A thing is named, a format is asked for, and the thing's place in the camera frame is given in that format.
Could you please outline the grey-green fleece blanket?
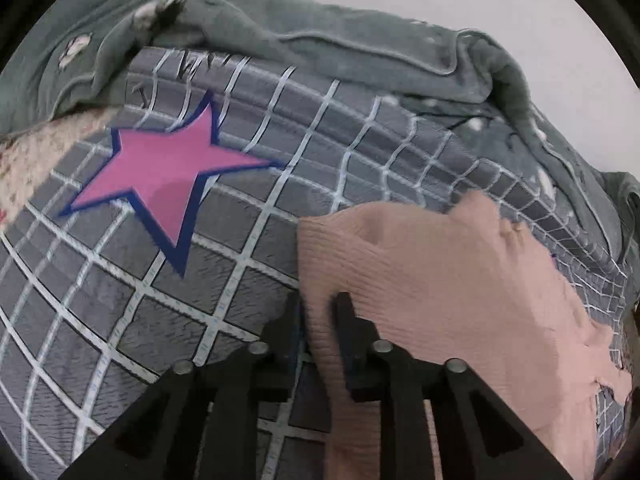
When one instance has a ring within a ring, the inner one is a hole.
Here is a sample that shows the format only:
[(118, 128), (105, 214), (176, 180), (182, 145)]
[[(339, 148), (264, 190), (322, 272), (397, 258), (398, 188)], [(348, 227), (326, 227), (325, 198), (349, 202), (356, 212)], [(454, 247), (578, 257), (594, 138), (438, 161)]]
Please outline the grey-green fleece blanket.
[(1, 132), (114, 100), (137, 50), (237, 53), (363, 84), (417, 113), (428, 100), (491, 104), (615, 257), (639, 255), (639, 183), (588, 165), (532, 101), (512, 55), (475, 29), (311, 0), (56, 0), (1, 73)]

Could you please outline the grey checked star blanket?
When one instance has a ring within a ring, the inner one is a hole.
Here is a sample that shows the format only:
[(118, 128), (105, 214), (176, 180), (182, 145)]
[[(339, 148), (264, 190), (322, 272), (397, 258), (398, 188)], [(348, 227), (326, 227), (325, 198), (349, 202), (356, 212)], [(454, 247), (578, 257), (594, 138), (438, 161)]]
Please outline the grey checked star blanket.
[(177, 273), (126, 200), (64, 214), (107, 161), (76, 142), (1, 237), (1, 433), (33, 479), (54, 479), (173, 362), (228, 356), (297, 285), (299, 218), (389, 200), (448, 209), (489, 194), (528, 221), (596, 321), (620, 330), (629, 266), (608, 198), (576, 170), (598, 222), (585, 230), (493, 106), (403, 107), (354, 84), (224, 54), (151, 48), (132, 61), (116, 127), (169, 129), (206, 94), (220, 142), (272, 158), (201, 192)]

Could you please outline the floral bed sheet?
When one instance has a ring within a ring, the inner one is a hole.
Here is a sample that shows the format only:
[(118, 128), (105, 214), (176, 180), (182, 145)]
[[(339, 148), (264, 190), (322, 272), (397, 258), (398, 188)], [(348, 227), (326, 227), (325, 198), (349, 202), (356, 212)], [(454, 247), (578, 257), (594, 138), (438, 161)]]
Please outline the floral bed sheet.
[(93, 108), (39, 125), (1, 142), (1, 229), (4, 230), (47, 179), (49, 171), (79, 141), (102, 132), (116, 107)]

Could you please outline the pink knitted garment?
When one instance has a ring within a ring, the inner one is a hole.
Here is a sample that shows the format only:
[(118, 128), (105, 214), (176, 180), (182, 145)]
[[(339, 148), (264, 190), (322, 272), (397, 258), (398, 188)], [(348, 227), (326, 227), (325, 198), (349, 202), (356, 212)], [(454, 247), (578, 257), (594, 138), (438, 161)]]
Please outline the pink knitted garment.
[(593, 321), (529, 228), (469, 192), (446, 214), (367, 203), (298, 222), (299, 288), (311, 352), (331, 405), (326, 478), (378, 476), (375, 404), (350, 400), (330, 303), (356, 313), (417, 359), (465, 360), (568, 473), (596, 472), (596, 396), (617, 402), (632, 379), (610, 357), (611, 327)]

